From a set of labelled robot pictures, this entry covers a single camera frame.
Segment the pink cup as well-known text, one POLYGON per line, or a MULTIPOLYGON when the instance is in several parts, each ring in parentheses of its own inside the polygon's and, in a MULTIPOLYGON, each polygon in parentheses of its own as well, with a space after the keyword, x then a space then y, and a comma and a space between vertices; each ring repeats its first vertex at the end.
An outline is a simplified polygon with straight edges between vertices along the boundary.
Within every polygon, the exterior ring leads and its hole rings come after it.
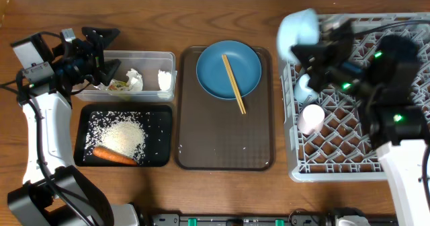
POLYGON ((298 117, 298 130, 305 135, 318 133, 323 127, 324 119, 325 112, 320 106, 316 104, 307 105, 298 117))

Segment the white paper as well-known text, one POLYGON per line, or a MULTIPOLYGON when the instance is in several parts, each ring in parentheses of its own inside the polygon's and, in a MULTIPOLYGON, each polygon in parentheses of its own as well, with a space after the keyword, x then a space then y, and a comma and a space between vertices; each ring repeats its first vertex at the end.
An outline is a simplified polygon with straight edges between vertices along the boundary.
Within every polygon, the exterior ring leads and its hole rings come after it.
POLYGON ((161 91, 167 91, 171 88, 172 74, 168 71, 159 70, 158 83, 161 91))
POLYGON ((142 91, 143 79, 142 75, 137 70, 129 70, 126 76, 128 77, 127 87, 129 91, 142 91))

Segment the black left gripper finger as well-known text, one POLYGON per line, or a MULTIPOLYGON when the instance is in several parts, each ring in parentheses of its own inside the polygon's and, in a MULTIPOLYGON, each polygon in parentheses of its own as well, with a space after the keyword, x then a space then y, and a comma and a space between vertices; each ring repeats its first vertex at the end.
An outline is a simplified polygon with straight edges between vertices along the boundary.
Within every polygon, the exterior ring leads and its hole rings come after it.
POLYGON ((99 77, 100 83, 108 86, 111 80, 114 78, 116 71, 118 70, 121 61, 119 59, 113 59, 110 61, 104 61, 99 66, 99 77))
POLYGON ((120 34, 117 28, 82 27, 81 31, 88 42, 102 49, 107 48, 120 34))

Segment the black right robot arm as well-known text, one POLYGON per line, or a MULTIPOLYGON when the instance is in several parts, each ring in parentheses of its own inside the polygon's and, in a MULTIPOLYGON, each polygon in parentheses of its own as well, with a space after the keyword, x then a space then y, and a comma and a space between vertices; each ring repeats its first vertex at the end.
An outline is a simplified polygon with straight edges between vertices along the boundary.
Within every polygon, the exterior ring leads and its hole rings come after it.
POLYGON ((360 121, 386 172, 398 222, 426 225, 429 129, 410 98, 419 71, 417 46, 402 36, 384 36, 370 66, 361 68, 348 60, 356 38, 350 20, 319 24, 295 13, 279 26, 277 51, 302 65, 312 90, 332 85, 360 100, 360 121))

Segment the foil snack wrapper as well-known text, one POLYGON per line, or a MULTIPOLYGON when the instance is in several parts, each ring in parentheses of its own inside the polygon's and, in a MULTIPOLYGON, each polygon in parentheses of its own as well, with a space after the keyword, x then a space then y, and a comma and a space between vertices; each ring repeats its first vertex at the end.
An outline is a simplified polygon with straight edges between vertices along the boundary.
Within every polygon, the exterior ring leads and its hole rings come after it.
POLYGON ((130 102, 132 100, 129 94, 130 88, 124 81, 112 79, 109 85, 100 83, 97 89, 102 91, 107 101, 111 102, 130 102))

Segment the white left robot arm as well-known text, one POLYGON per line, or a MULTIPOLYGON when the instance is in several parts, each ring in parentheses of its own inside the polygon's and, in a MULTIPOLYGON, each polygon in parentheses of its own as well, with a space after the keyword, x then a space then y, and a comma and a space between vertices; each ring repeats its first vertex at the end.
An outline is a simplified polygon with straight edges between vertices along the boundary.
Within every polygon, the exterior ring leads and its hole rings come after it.
POLYGON ((142 225, 133 204, 111 204, 73 160, 73 87, 107 85, 120 66, 117 59, 106 61, 103 53, 118 29, 81 31, 83 39, 62 30, 54 48, 43 32, 11 45, 22 64, 15 93, 28 124, 28 164, 22 186, 7 195, 7 204, 22 225, 142 225))

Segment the light blue rice bowl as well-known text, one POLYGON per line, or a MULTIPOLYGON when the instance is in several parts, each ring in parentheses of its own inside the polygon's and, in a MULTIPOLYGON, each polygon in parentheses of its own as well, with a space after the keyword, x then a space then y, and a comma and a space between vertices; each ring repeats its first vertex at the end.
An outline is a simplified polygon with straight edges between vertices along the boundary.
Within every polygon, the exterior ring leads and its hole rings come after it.
POLYGON ((291 51, 297 44, 317 44, 320 38, 318 16, 314 9, 305 9, 287 15, 279 25, 276 47, 282 61, 298 62, 291 51))

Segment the orange carrot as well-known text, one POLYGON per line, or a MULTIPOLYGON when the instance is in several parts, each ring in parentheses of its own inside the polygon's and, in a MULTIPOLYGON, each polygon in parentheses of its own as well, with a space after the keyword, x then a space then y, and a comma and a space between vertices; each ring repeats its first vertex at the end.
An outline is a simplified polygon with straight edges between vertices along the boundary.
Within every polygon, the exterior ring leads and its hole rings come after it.
POLYGON ((94 156, 99 157, 101 159, 105 159, 116 163, 133 165, 133 166, 138 165, 132 158, 126 157, 125 155, 106 149, 104 147, 95 147, 93 149, 93 154, 94 156))

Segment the light blue cup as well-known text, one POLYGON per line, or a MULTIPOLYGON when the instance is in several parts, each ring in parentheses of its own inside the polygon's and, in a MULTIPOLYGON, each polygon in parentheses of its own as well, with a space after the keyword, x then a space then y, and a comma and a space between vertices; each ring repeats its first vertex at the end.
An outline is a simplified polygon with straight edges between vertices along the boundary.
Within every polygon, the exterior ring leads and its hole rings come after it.
POLYGON ((303 74, 296 82, 294 87, 294 98, 301 104, 309 104, 315 102, 318 94, 308 86, 310 76, 303 74))

